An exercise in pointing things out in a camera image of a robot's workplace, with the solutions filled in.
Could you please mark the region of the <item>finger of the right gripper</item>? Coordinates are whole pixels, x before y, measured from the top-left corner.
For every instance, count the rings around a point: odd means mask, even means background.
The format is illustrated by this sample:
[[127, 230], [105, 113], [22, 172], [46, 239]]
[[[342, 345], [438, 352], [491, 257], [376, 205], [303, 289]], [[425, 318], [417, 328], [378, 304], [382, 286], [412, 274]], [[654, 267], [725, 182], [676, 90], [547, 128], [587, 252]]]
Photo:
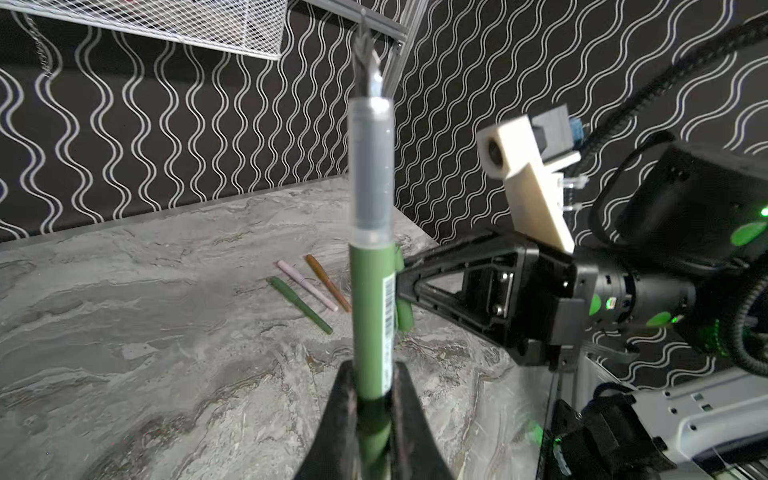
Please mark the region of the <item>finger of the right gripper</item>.
[[398, 300], [502, 348], [514, 342], [514, 294], [513, 281], [397, 282]]
[[528, 247], [528, 238], [517, 232], [481, 230], [405, 259], [399, 282], [415, 282], [441, 273], [463, 272], [491, 265], [511, 265], [510, 255]]

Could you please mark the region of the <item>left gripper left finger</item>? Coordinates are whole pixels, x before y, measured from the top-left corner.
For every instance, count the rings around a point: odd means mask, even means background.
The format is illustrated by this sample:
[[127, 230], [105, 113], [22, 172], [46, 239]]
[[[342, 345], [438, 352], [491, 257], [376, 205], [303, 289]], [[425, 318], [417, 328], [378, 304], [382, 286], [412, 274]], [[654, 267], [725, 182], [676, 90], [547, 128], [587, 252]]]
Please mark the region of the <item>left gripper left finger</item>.
[[312, 445], [294, 475], [299, 479], [357, 479], [357, 394], [351, 360], [343, 362]]

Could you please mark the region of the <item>dark green pen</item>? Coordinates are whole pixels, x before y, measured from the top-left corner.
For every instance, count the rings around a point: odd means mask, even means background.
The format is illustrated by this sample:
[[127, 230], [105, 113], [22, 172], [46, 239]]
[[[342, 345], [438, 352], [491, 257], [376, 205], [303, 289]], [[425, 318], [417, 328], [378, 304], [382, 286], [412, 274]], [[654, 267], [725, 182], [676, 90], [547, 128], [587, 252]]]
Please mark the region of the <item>dark green pen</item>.
[[333, 328], [322, 319], [298, 294], [283, 280], [278, 277], [269, 277], [267, 282], [278, 291], [289, 303], [299, 309], [308, 319], [318, 326], [325, 334], [331, 335]]
[[348, 102], [349, 258], [357, 440], [365, 479], [390, 476], [395, 329], [394, 110], [366, 17], [353, 46], [355, 92]]

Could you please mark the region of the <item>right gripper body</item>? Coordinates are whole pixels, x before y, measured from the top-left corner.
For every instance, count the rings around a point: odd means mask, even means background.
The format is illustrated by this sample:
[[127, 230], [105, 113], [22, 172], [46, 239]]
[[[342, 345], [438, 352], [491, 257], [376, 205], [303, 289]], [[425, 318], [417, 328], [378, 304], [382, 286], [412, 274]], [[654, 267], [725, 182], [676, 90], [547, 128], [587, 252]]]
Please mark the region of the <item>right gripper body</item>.
[[513, 274], [503, 346], [520, 366], [575, 368], [585, 342], [599, 268], [524, 236], [493, 236], [491, 265]]

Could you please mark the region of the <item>orange pen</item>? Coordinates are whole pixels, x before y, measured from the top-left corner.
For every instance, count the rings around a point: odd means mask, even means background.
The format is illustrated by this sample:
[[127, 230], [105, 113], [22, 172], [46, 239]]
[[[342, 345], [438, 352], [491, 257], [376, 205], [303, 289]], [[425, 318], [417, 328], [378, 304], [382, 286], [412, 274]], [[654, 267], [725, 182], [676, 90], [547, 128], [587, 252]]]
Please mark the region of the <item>orange pen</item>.
[[312, 254], [305, 255], [304, 259], [306, 263], [310, 266], [312, 271], [315, 273], [315, 275], [318, 277], [318, 279], [324, 284], [324, 286], [329, 291], [329, 293], [344, 309], [344, 311], [347, 313], [351, 313], [352, 312], [351, 303], [347, 300], [347, 298], [341, 292], [339, 287], [331, 280], [329, 274], [327, 273], [325, 268], [320, 264], [320, 262]]

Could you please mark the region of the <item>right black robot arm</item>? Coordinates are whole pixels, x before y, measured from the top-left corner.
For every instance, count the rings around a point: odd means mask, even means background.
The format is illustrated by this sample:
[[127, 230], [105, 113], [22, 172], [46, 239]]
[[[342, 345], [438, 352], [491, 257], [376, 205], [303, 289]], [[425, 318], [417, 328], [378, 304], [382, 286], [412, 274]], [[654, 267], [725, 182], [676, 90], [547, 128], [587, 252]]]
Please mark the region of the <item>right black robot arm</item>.
[[[765, 41], [757, 16], [703, 43], [630, 96], [587, 135], [564, 108], [479, 131], [485, 172], [503, 182], [509, 232], [480, 232], [396, 259], [395, 322], [413, 308], [504, 349], [520, 366], [571, 378], [556, 396], [540, 450], [542, 479], [715, 477], [767, 454], [767, 168], [668, 130], [629, 157], [663, 148], [649, 177], [606, 233], [598, 197], [588, 217], [597, 249], [576, 245], [564, 193], [579, 164], [651, 101], [694, 72]], [[731, 368], [659, 392], [599, 380], [597, 359], [629, 363], [629, 343], [600, 345], [589, 327], [672, 329]]]

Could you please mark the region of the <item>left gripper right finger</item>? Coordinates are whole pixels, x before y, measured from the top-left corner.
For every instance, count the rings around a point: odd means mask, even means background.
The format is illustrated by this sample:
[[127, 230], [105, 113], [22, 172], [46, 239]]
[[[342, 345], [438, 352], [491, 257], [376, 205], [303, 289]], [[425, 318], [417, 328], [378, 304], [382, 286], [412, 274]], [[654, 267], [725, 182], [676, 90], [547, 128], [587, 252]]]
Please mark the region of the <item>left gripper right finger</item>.
[[394, 364], [391, 390], [391, 478], [452, 479], [404, 362]]

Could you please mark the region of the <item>pink pen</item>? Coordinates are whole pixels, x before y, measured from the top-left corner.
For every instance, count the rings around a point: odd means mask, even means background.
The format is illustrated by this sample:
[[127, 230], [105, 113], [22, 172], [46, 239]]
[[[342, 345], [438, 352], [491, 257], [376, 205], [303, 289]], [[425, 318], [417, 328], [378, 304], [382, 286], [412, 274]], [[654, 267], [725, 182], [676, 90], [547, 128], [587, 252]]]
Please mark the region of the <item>pink pen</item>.
[[293, 265], [287, 263], [284, 260], [278, 260], [276, 262], [277, 267], [288, 275], [292, 280], [299, 284], [304, 290], [309, 292], [312, 296], [318, 299], [327, 309], [337, 312], [339, 307], [330, 300], [325, 294], [323, 294], [317, 287], [315, 287], [299, 270]]

